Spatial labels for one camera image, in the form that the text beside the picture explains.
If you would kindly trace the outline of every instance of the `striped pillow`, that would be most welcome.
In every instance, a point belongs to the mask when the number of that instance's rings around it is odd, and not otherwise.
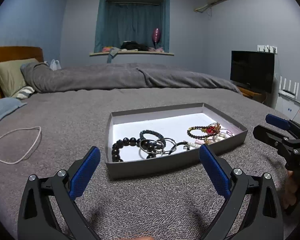
[[[26,99],[26,98],[29,98],[33,93],[34,93],[34,89],[30,86],[26,86],[24,88],[21,88],[12,97],[18,98],[18,99]]]

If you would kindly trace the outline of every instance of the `pillow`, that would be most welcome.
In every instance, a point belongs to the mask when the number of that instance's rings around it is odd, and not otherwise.
[[[29,98],[33,93],[34,93],[34,89],[30,86],[26,86],[24,88],[21,88],[12,97],[18,98],[18,99],[26,99],[26,98]]]
[[[0,120],[11,114],[13,111],[26,105],[26,103],[21,103],[20,100],[16,98],[1,98],[0,99]]]
[[[20,67],[30,62],[39,63],[35,58],[0,62],[0,87],[5,97],[13,96],[26,86]]]

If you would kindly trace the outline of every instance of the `balloon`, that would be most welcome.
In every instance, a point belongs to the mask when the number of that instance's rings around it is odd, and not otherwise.
[[[159,28],[155,28],[152,33],[152,41],[154,43],[158,43],[160,41],[160,38],[161,38],[160,30]]]

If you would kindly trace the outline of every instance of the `silver screw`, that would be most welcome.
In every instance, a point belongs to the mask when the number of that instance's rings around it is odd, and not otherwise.
[[[35,180],[35,175],[34,175],[34,174],[33,174],[33,175],[30,175],[29,180],[30,180],[30,181]]]
[[[266,179],[271,179],[271,175],[269,173],[265,173],[265,178]]]
[[[58,176],[63,177],[67,172],[65,170],[58,171]]]
[[[234,169],[233,172],[237,175],[241,175],[242,174],[242,170],[240,169]]]

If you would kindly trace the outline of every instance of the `black tv screen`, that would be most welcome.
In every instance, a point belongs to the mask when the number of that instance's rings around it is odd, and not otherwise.
[[[273,76],[273,53],[232,51],[230,80],[271,93]]]

